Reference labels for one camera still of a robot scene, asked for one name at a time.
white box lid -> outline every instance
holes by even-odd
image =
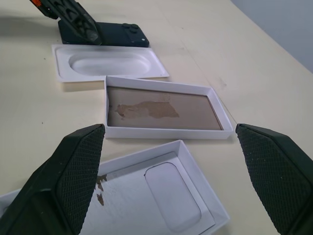
[[[123,78],[168,77],[151,48],[87,45],[52,45],[61,82],[101,81]]]
[[[98,176],[80,235],[211,235],[229,221],[183,141],[101,163]],[[0,217],[18,192],[0,196]]]

white plastic tray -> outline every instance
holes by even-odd
[[[105,174],[80,235],[210,235],[229,221],[183,141],[101,163]],[[0,212],[17,194],[0,197]]]
[[[218,117],[222,130],[191,130],[191,129],[159,129],[116,127],[108,125],[109,98],[107,86],[132,89],[143,89],[183,94],[205,95],[210,100],[212,108]],[[105,79],[105,128],[106,138],[135,138],[135,139],[213,139],[226,140],[232,133],[233,127],[222,107],[222,104],[212,87],[192,86],[179,83],[161,82],[142,79],[125,79],[108,76]]]
[[[151,48],[52,45],[52,53],[61,82],[169,76]]]

brown residue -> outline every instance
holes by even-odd
[[[101,191],[103,191],[103,187],[102,187],[101,182],[98,184],[98,188],[99,188]]]
[[[121,104],[117,106],[118,114],[123,118],[178,118],[179,114],[169,102],[144,101],[135,105]]]
[[[107,181],[107,174],[97,176],[97,184],[99,184],[102,180]]]
[[[97,198],[98,198],[98,201],[100,202],[100,204],[102,206],[104,206],[104,201],[103,201],[102,195],[101,194],[97,194]]]
[[[101,181],[107,181],[107,174],[104,174],[104,175],[99,175],[97,176],[97,180],[96,180],[96,183],[98,185],[98,188],[103,191],[103,187],[102,187],[102,184],[101,184]]]

white cardboard box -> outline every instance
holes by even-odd
[[[229,220],[183,141],[101,163],[98,175],[81,235],[210,235]],[[1,213],[18,192],[0,197]]]
[[[191,129],[156,129],[115,127],[108,125],[109,98],[107,87],[122,87],[142,90],[163,91],[183,94],[204,95],[210,100],[211,106],[220,121],[222,130],[191,130]],[[138,138],[138,139],[213,139],[225,140],[233,133],[233,127],[223,106],[212,87],[193,86],[171,82],[141,79],[125,79],[107,76],[105,79],[105,128],[106,138]]]
[[[60,82],[169,76],[151,48],[52,45],[52,53]]]

table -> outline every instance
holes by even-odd
[[[97,20],[140,25],[173,82],[213,86],[233,125],[289,135],[309,156],[313,75],[229,0],[81,0]],[[57,22],[27,0],[0,3],[0,194],[21,188],[62,137],[104,121],[103,82],[60,84]],[[102,161],[169,140],[105,140]],[[186,140],[230,214],[217,235],[276,235],[235,135]]]

